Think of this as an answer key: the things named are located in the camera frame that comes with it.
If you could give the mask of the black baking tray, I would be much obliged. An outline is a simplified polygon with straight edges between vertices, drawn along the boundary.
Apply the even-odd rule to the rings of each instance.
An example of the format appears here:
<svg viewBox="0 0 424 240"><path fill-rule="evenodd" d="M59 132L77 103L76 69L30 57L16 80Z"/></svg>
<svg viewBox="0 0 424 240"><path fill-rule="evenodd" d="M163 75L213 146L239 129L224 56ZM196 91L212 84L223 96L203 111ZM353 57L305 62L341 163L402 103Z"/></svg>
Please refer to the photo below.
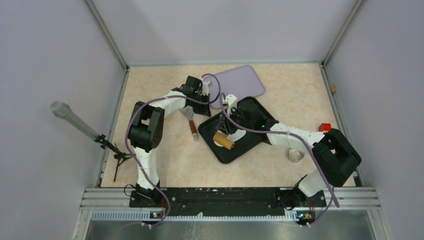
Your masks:
<svg viewBox="0 0 424 240"><path fill-rule="evenodd" d="M252 96L247 96L241 99L237 103L237 109L246 109L253 111L256 115L256 125L255 129L257 131L270 131L271 127L278 123L278 121L265 109L265 107ZM217 160L222 164L229 164L235 159L239 158L243 154L247 153L260 143L270 144L268 137L265 133L255 133L247 131L245 136L240 140L235 142L235 145L232 150L227 150L224 147L219 147L215 145L213 141L213 136L215 134L215 127L218 120L218 114L224 115L222 112L219 112L201 123L198 127L198 132L201 137L217 158Z"/></svg>

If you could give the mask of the lilac rectangular tray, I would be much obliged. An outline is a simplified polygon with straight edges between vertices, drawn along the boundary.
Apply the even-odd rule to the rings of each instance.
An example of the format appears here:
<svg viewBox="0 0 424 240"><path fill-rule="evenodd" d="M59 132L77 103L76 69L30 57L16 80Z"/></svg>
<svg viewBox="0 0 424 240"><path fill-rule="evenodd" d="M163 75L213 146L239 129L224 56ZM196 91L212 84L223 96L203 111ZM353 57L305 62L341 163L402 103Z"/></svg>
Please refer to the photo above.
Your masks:
<svg viewBox="0 0 424 240"><path fill-rule="evenodd" d="M241 100L245 97L258 97L266 92L266 88L251 65L243 65L226 71L215 73L217 80L210 75L202 78L211 82L209 86L210 99L218 95L218 90L226 96L232 94Z"/></svg>

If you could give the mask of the wooden dough roller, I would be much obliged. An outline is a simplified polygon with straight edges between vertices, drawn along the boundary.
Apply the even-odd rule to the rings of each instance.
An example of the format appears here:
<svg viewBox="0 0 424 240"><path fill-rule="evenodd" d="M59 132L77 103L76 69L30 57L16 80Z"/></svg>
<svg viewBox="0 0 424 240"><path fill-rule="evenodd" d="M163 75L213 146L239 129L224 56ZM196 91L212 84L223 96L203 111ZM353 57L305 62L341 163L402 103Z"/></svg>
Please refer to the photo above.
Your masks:
<svg viewBox="0 0 424 240"><path fill-rule="evenodd" d="M217 145L230 151L234 148L235 143L229 139L229 135L231 133L229 122L227 121L227 118L222 114L218 114L217 117L218 117L218 123L215 127L215 134L213 136L213 141Z"/></svg>

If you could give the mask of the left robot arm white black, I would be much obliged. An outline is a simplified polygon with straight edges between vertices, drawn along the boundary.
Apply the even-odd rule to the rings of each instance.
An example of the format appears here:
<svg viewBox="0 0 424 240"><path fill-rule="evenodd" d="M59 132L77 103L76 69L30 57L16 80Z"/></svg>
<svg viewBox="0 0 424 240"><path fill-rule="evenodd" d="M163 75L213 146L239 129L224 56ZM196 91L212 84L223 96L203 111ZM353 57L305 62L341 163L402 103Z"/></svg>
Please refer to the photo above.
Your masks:
<svg viewBox="0 0 424 240"><path fill-rule="evenodd" d="M166 95L135 104L125 133L125 146L133 149L130 154L138 167L135 192L147 206L156 206L161 198L156 155L163 137L165 117L186 108L198 115L211 116L211 86L210 81L188 76L184 84Z"/></svg>

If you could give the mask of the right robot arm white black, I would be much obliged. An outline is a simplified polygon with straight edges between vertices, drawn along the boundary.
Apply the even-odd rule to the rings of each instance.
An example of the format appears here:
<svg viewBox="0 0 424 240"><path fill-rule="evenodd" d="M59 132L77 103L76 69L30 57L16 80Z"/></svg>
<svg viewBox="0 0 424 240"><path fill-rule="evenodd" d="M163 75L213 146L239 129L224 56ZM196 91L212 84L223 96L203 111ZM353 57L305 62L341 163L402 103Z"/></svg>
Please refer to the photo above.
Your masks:
<svg viewBox="0 0 424 240"><path fill-rule="evenodd" d="M285 146L311 157L316 169L293 187L293 200L307 206L314 195L333 187L342 187L361 164L362 158L345 135L338 129L308 131L285 125L276 120L254 97L242 100L230 94L222 95L223 121L221 131L229 137L242 139L247 134L264 138L272 146Z"/></svg>

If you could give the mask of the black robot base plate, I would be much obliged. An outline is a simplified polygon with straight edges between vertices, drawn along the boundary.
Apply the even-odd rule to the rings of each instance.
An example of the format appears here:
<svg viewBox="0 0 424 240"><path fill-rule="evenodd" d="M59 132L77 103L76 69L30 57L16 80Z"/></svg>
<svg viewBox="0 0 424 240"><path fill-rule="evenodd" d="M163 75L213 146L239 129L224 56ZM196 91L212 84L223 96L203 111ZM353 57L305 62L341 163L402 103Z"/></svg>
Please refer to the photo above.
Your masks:
<svg viewBox="0 0 424 240"><path fill-rule="evenodd" d="M283 216L291 210L311 210L327 205L321 190L307 197L298 189L281 187L169 187L162 192L132 191L131 208L158 208L170 206L169 217L187 217L202 214L205 217L265 217Z"/></svg>

